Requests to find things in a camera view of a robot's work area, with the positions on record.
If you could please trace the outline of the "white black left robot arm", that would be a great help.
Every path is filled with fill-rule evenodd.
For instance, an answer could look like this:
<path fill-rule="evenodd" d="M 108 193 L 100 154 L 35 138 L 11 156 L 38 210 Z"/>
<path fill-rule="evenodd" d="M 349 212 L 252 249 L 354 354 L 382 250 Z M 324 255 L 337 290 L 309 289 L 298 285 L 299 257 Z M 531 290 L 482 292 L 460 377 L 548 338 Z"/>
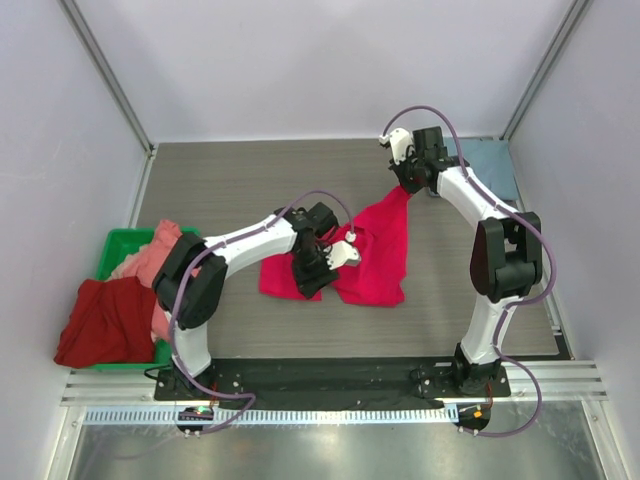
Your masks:
<path fill-rule="evenodd" d="M 282 208 L 262 222 L 218 237 L 188 232 L 177 240 L 152 281 L 160 307 L 170 315 L 169 344 L 177 387 L 188 398 L 205 397 L 212 387 L 207 322 L 216 312 L 226 280 L 281 254 L 289 254 L 294 291 L 313 298 L 339 278 L 325 242 L 338 228 L 322 202 L 311 209 Z"/>

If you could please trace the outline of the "hot pink t shirt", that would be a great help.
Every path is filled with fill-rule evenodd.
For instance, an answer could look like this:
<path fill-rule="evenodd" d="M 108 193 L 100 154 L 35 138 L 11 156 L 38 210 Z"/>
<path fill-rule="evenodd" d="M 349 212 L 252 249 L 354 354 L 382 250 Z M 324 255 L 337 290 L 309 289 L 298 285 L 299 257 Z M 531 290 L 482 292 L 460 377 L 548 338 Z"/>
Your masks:
<path fill-rule="evenodd" d="M 330 285 L 343 303 L 395 307 L 405 301 L 402 282 L 407 275 L 410 198 L 411 194 L 396 186 L 355 216 L 355 247 L 361 261 L 357 266 L 340 267 L 339 278 Z M 294 281 L 292 258 L 286 254 L 262 261 L 258 287 L 261 294 L 306 300 Z"/>

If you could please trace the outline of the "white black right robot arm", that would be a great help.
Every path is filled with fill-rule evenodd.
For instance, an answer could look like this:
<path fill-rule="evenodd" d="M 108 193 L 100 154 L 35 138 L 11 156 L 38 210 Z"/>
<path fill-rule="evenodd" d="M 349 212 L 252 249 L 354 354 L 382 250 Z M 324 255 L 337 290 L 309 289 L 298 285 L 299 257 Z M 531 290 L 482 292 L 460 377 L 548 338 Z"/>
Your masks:
<path fill-rule="evenodd" d="M 408 193 L 427 189 L 447 200 L 475 229 L 469 275 L 476 300 L 469 328 L 456 345 L 445 385 L 479 396 L 498 379 L 501 347 L 516 305 L 542 276 L 542 245 L 522 223 L 541 229 L 533 212 L 519 212 L 484 186 L 465 159 L 450 156 L 442 131 L 396 128 L 379 138 L 391 151 L 389 169 Z"/>

